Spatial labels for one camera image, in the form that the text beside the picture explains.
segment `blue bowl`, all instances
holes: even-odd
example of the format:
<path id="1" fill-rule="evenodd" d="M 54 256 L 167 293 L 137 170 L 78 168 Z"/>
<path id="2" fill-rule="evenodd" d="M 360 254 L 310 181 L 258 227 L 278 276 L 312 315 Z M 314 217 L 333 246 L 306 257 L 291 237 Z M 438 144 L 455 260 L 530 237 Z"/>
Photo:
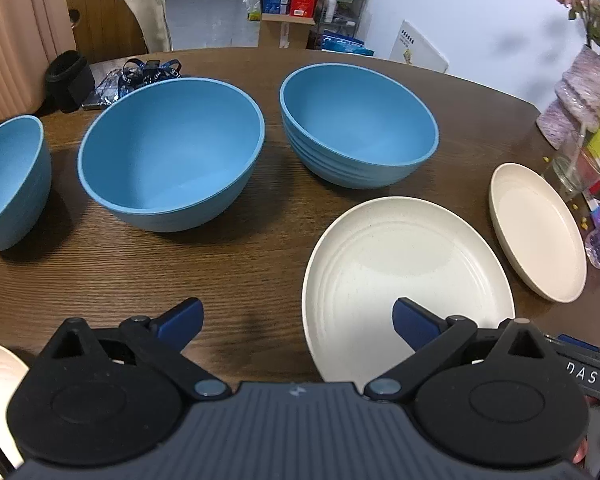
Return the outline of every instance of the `blue bowl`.
<path id="1" fill-rule="evenodd" d="M 183 231 L 229 207 L 263 143 L 262 113 L 242 90 L 174 79 L 127 95 L 94 121 L 78 152 L 78 176 L 122 221 Z"/>
<path id="2" fill-rule="evenodd" d="M 339 186 L 368 189 L 405 178 L 438 147 L 432 113 L 378 72 L 309 65 L 280 88 L 286 137 L 302 163 Z"/>
<path id="3" fill-rule="evenodd" d="M 22 116 L 0 125 L 0 251 L 24 238 L 51 189 L 51 155 L 42 123 Z"/>

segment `plate rim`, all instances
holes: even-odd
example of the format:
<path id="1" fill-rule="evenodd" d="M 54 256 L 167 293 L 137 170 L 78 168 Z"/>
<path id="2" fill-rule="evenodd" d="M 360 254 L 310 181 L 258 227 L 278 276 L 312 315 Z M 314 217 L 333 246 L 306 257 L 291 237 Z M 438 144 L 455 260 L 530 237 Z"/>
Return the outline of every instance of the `plate rim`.
<path id="1" fill-rule="evenodd" d="M 584 262 L 584 264 L 583 264 L 584 272 L 583 272 L 583 276 L 582 276 L 582 283 L 578 286 L 578 290 L 577 290 L 576 294 L 574 294 L 572 296 L 565 296 L 563 298 L 557 298 L 557 297 L 552 296 L 551 294 L 549 294 L 540 285 L 538 285 L 538 282 L 536 282 L 536 280 L 533 279 L 533 277 L 527 272 L 527 270 L 524 269 L 524 267 L 520 263 L 518 257 L 515 255 L 514 250 L 512 249 L 512 247 L 509 244 L 509 242 L 507 241 L 507 237 L 504 234 L 504 231 L 502 229 L 500 221 L 498 220 L 498 215 L 497 215 L 495 204 L 494 204 L 494 200 L 493 200 L 493 184 L 494 184 L 494 181 L 496 179 L 497 174 L 503 168 L 506 168 L 507 166 L 515 166 L 515 167 L 518 168 L 519 171 L 521 171 L 520 168 L 522 168 L 522 171 L 525 172 L 525 173 L 527 173 L 527 174 L 531 174 L 532 175 L 532 179 L 536 183 L 538 183 L 541 187 L 544 187 L 545 189 L 550 190 L 550 194 L 553 194 L 553 195 L 555 195 L 555 197 L 558 198 L 557 203 L 559 204 L 558 205 L 558 209 L 561 211 L 560 216 L 562 216 L 563 218 L 565 218 L 565 213 L 566 213 L 566 216 L 568 218 L 570 218 L 571 221 L 572 221 L 572 222 L 567 222 L 567 224 L 570 225 L 570 226 L 573 225 L 573 227 L 574 227 L 573 233 L 577 234 L 578 239 L 582 241 L 582 237 L 580 236 L 580 231 L 578 231 L 578 225 L 576 224 L 576 221 L 574 220 L 573 216 L 571 215 L 571 212 L 569 211 L 569 208 L 564 203 L 564 200 L 562 200 L 560 198 L 560 195 L 558 195 L 558 193 L 555 191 L 555 189 L 553 187 L 551 187 L 551 185 L 544 178 L 542 178 L 541 175 L 537 174 L 531 168 L 523 166 L 522 164 L 517 164 L 515 162 L 505 162 L 504 164 L 499 165 L 493 171 L 493 174 L 491 175 L 491 181 L 489 182 L 489 205 L 490 205 L 489 210 L 490 210 L 490 215 L 491 215 L 491 222 L 493 223 L 494 230 L 496 231 L 496 236 L 498 238 L 498 242 L 502 246 L 502 248 L 504 250 L 504 253 L 505 253 L 505 256 L 507 257 L 507 260 L 509 260 L 509 263 L 514 268 L 514 270 L 516 271 L 516 273 L 536 293 L 538 293 L 540 296 L 544 297 L 547 300 L 556 301 L 557 303 L 572 303 L 573 301 L 577 300 L 580 297 L 580 295 L 582 294 L 582 291 L 584 290 L 584 287 L 585 287 L 585 285 L 587 283 L 587 255 L 586 255 L 585 250 L 584 250 L 584 243 L 582 243 L 582 260 Z M 515 262 L 512 262 L 510 260 L 509 254 L 511 254 L 511 256 L 515 259 Z M 524 274 L 524 276 L 521 275 L 520 272 L 518 272 L 518 268 L 522 271 L 522 273 Z"/>
<path id="2" fill-rule="evenodd" d="M 507 284 L 507 290 L 509 291 L 509 299 L 510 299 L 510 304 L 511 304 L 511 314 L 512 314 L 512 319 L 516 317 L 516 305 L 515 302 L 513 301 L 513 293 L 511 291 L 511 284 L 509 283 L 509 279 L 507 278 L 506 273 L 504 272 L 504 269 L 502 267 L 502 263 L 500 262 L 500 260 L 498 259 L 498 257 L 496 256 L 496 253 L 493 251 L 493 249 L 491 248 L 491 246 L 487 243 L 487 240 L 484 239 L 484 237 L 471 225 L 469 224 L 469 222 L 467 222 L 466 220 L 464 220 L 461 216 L 457 215 L 456 213 L 454 213 L 453 211 L 447 209 L 446 207 L 443 207 L 439 204 L 436 204 L 435 202 L 430 202 L 429 200 L 424 200 L 421 198 L 416 198 L 414 196 L 382 196 L 379 198 L 374 198 L 371 200 L 366 200 L 366 202 L 362 202 L 360 204 L 357 204 L 353 207 L 351 207 L 350 209 L 347 209 L 344 213 L 342 213 L 341 215 L 339 215 L 333 222 L 331 222 L 331 224 L 329 225 L 329 227 L 327 227 L 325 229 L 325 231 L 322 233 L 322 235 L 320 236 L 320 239 L 318 240 L 318 242 L 316 243 L 314 250 L 311 253 L 311 257 L 309 257 L 309 261 L 306 264 L 306 269 L 304 270 L 304 279 L 302 280 L 302 329 L 304 331 L 304 340 L 306 341 L 306 344 L 309 348 L 309 354 L 311 354 L 311 359 L 314 362 L 315 367 L 318 370 L 318 373 L 320 374 L 320 376 L 322 377 L 322 379 L 324 381 L 327 381 L 327 379 L 324 377 L 322 370 L 320 369 L 320 365 L 317 363 L 315 355 L 316 355 L 316 351 L 315 351 L 315 347 L 314 347 L 314 343 L 311 339 L 311 337 L 309 336 L 309 331 L 308 331 L 308 323 L 307 323 L 307 308 L 306 308 L 306 292 L 307 292 L 307 282 L 309 279 L 309 273 L 311 272 L 311 268 L 314 264 L 314 259 L 315 256 L 318 252 L 318 250 L 320 250 L 321 245 L 324 243 L 324 239 L 329 235 L 329 233 L 332 231 L 332 229 L 334 229 L 336 227 L 337 224 L 339 224 L 344 218 L 346 218 L 349 214 L 353 214 L 355 211 L 357 211 L 358 209 L 362 208 L 363 206 L 367 206 L 371 203 L 375 203 L 375 202 L 384 202 L 384 201 L 408 201 L 408 202 L 421 202 L 421 203 L 425 203 L 427 205 L 432 205 L 435 208 L 438 208 L 440 210 L 443 210 L 446 214 L 451 215 L 452 217 L 455 217 L 456 219 L 458 219 L 459 221 L 461 221 L 462 223 L 464 223 L 465 225 L 467 225 L 467 227 L 474 232 L 474 234 L 478 237 L 478 239 L 481 241 L 481 243 L 483 243 L 485 245 L 485 247 L 488 249 L 489 253 L 491 253 L 491 256 L 493 256 L 494 261 L 498 264 L 498 270 L 500 271 L 500 274 L 502 276 L 502 278 L 504 279 L 504 283 Z"/>
<path id="3" fill-rule="evenodd" d="M 29 367 L 28 367 L 28 366 L 27 366 L 27 364 L 26 364 L 26 363 L 25 363 L 25 362 L 24 362 L 22 359 L 20 359 L 20 358 L 19 358 L 19 357 L 18 357 L 16 354 L 14 354 L 14 353 L 13 353 L 11 350 L 9 350 L 8 348 L 5 348 L 5 347 L 4 347 L 4 346 L 2 346 L 2 345 L 0 345 L 0 352 L 1 352 L 3 355 L 7 356 L 7 357 L 10 359 L 11 363 L 14 365 L 14 366 L 10 366 L 10 368 L 11 368 L 12 370 L 15 370 L 15 367 L 21 367 L 21 368 L 24 370 L 24 375 L 26 375 L 26 374 L 27 374 L 27 372 L 29 371 Z M 9 429 L 9 426 L 8 426 L 8 424 L 7 424 L 7 421 L 6 421 L 6 418 L 5 418 L 5 421 L 4 421 L 4 423 L 5 423 L 5 427 L 7 428 L 7 431 L 9 432 L 9 434 L 11 434 L 11 430 Z"/>

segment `table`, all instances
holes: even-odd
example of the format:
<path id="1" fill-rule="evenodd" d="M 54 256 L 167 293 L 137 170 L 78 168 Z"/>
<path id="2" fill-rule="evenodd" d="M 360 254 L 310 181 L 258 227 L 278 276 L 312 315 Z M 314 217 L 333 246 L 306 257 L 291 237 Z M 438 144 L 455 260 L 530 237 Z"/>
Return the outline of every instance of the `table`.
<path id="1" fill-rule="evenodd" d="M 552 304 L 517 277 L 488 213 L 488 185 L 503 162 L 533 170 L 552 149 L 530 104 L 483 86 L 385 60 L 314 51 L 227 48 L 151 54 L 177 57 L 183 73 L 235 84 L 260 105 L 267 131 L 253 176 L 237 201 L 187 232 L 154 234 L 115 219 L 77 178 L 77 148 L 97 112 L 42 117 L 53 151 L 53 184 L 32 232 L 0 254 L 0 344 L 38 352 L 63 319 L 115 326 L 133 314 L 156 316 L 187 296 L 205 305 L 205 325 L 185 354 L 211 373 L 239 380 L 319 380 L 304 342 L 304 268 L 322 232 L 353 205 L 379 196 L 436 202 L 471 224 L 499 257 L 519 316 L 549 333 L 600 345 L 600 270 L 572 304 Z M 314 177 L 289 148 L 278 89 L 313 62 L 366 66 L 411 88 L 440 127 L 440 146 L 421 168 L 379 190 L 349 190 Z M 325 106 L 329 105 L 325 96 Z M 350 110 L 350 120 L 364 110 Z M 582 209 L 575 212 L 579 217 Z"/>

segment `vase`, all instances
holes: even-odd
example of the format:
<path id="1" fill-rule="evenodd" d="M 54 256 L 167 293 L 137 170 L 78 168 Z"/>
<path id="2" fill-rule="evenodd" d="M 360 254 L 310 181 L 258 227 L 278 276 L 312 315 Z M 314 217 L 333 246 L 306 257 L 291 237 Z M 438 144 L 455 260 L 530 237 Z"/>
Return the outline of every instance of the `vase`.
<path id="1" fill-rule="evenodd" d="M 556 83 L 555 94 L 557 99 L 536 120 L 555 149 L 581 123 L 595 133 L 600 127 L 600 56 L 583 46 L 570 69 Z"/>

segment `suitcase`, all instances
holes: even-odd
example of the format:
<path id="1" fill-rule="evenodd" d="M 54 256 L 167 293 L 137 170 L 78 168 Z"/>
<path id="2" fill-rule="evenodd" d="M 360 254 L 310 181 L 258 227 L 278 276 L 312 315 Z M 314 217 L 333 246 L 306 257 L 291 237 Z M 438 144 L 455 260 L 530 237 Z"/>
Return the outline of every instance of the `suitcase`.
<path id="1" fill-rule="evenodd" d="M 0 122 L 35 112 L 49 64 L 74 49 L 66 0 L 0 0 Z"/>

